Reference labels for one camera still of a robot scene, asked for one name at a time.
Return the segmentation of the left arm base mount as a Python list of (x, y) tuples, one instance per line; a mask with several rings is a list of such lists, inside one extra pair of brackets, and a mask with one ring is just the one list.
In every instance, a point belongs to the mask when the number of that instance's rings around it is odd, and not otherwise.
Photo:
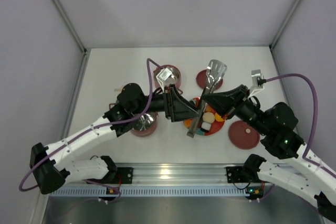
[(132, 167), (117, 167), (109, 156), (100, 158), (107, 164), (108, 169), (106, 175), (100, 180), (103, 184), (132, 184)]

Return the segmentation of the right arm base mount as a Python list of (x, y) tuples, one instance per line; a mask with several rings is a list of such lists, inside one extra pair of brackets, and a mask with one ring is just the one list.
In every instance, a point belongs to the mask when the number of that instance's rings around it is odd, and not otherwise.
[(260, 171), (260, 166), (264, 162), (266, 162), (266, 160), (263, 157), (251, 154), (243, 165), (227, 166), (225, 168), (227, 181), (231, 184), (261, 182), (257, 173)]

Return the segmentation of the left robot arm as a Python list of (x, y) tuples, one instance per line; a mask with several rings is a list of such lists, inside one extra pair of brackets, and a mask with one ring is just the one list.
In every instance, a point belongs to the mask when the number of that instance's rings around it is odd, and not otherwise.
[(29, 166), (40, 192), (50, 194), (64, 184), (80, 180), (112, 182), (118, 168), (109, 156), (86, 161), (78, 158), (131, 131), (142, 112), (163, 112), (172, 122), (199, 115), (195, 105), (184, 99), (173, 84), (164, 93), (145, 95), (138, 84), (129, 83), (117, 96), (117, 103), (88, 127), (56, 143), (37, 143), (32, 147)]

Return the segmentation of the steel serving tongs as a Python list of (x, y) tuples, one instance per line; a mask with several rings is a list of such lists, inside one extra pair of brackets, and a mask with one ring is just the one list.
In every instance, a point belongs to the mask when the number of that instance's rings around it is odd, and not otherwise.
[(199, 113), (199, 115), (192, 120), (191, 126), (189, 127), (189, 130), (187, 132), (187, 136), (191, 138), (195, 136), (198, 125), (205, 111), (206, 102), (203, 99), (203, 95), (211, 94), (215, 91), (216, 86), (223, 79), (226, 70), (227, 66), (221, 61), (215, 59), (210, 60), (206, 68), (205, 88), (203, 89), (201, 98), (197, 106), (197, 112)]

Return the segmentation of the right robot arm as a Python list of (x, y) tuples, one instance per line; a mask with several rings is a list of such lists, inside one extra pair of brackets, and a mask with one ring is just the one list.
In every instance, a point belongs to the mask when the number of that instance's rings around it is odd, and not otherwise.
[(307, 201), (323, 217), (335, 221), (335, 171), (294, 132), (298, 120), (289, 106), (279, 102), (262, 111), (244, 85), (227, 92), (204, 94), (202, 100), (225, 119), (236, 116), (263, 135), (260, 142), (266, 151), (300, 172), (296, 175), (273, 168), (263, 157), (251, 154), (243, 165), (247, 177), (282, 187)]

